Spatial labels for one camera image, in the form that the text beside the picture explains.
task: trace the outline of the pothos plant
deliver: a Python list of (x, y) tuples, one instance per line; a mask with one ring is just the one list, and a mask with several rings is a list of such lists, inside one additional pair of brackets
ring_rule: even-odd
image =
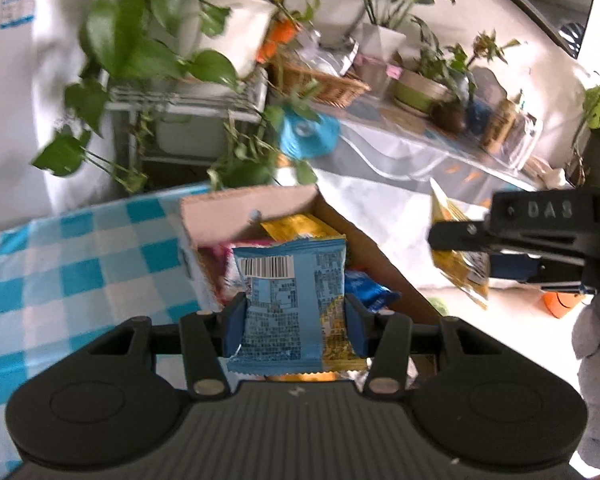
[[(284, 70), (282, 63), (276, 69)], [(283, 75), (278, 74), (278, 81)], [(320, 122), (320, 117), (309, 102), (321, 91), (321, 85), (311, 78), (305, 84), (294, 86), (284, 93), (270, 86), (270, 104), (261, 113), (260, 124), (253, 131), (240, 131), (230, 119), (225, 124), (227, 150), (207, 171), (213, 190), (222, 187), (259, 186), (274, 178), (278, 159), (278, 136), (282, 131), (285, 113), (295, 113), (302, 118)], [(306, 160), (293, 160), (299, 184), (314, 184), (317, 181), (311, 165)]]
[[(199, 1), (202, 33), (222, 34), (231, 9)], [(305, 0), (305, 10), (297, 12), (289, 11), (284, 0), (269, 1), (290, 20), (310, 19), (319, 4), (319, 0)], [(138, 168), (124, 168), (89, 149), (92, 135), (102, 136), (100, 123), (112, 86), (123, 81), (142, 90), (151, 80), (177, 81), (192, 76), (202, 82), (239, 90), (240, 81), (234, 67), (219, 52), (203, 50), (187, 58), (155, 39), (157, 28), (175, 36), (184, 18), (181, 13), (181, 0), (96, 0), (93, 3), (80, 28), (79, 42), (86, 60), (79, 81), (64, 90), (65, 115), (56, 124), (51, 141), (33, 159), (34, 166), (55, 176), (69, 176), (89, 162), (109, 173), (129, 192), (137, 192), (146, 181)], [(142, 110), (136, 123), (131, 125), (139, 150), (143, 141), (153, 134), (153, 112), (151, 108)]]

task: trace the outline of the screw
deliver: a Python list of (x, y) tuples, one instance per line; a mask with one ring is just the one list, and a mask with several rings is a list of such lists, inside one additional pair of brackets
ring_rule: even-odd
[(400, 390), (400, 383), (391, 377), (376, 377), (369, 381), (369, 389), (378, 395), (391, 395)]
[(193, 385), (193, 391), (199, 395), (215, 396), (224, 392), (224, 384), (217, 379), (200, 379)]

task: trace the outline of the blue package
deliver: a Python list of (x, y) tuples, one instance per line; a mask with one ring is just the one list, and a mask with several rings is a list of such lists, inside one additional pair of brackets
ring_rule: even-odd
[(340, 137), (340, 122), (325, 114), (318, 114), (318, 117), (320, 122), (309, 121), (286, 110), (280, 151), (293, 160), (329, 155)]
[(355, 295), (370, 312), (378, 312), (400, 298), (400, 292), (376, 283), (361, 270), (345, 270), (344, 292)]
[(250, 304), (230, 371), (283, 375), (365, 365), (346, 337), (345, 250), (344, 238), (234, 249)]
[(479, 139), (484, 135), (493, 115), (493, 108), (479, 98), (469, 102), (466, 109), (466, 129)]

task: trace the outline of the shelf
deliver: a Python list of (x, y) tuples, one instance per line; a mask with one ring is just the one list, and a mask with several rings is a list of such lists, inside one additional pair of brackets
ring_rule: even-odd
[(177, 83), (175, 88), (156, 85), (149, 91), (131, 86), (114, 86), (110, 92), (108, 110), (137, 112), (147, 106), (159, 112), (190, 116), (227, 118), (257, 123), (258, 112), (264, 110), (267, 97), (267, 72), (259, 67), (241, 92), (234, 92), (213, 83)]

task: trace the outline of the green flower pot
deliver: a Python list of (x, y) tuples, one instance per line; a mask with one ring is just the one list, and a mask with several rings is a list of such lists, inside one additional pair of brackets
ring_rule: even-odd
[(420, 74), (404, 70), (395, 85), (395, 98), (417, 111), (429, 115), (434, 105), (451, 97), (449, 89)]

